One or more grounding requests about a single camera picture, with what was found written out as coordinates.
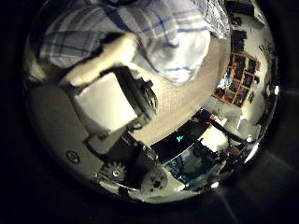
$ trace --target gear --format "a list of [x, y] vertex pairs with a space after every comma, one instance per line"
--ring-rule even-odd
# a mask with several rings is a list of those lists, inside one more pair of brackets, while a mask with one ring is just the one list
[[109, 162], [107, 163], [101, 173], [115, 182], [122, 182], [126, 177], [126, 168], [121, 162]]

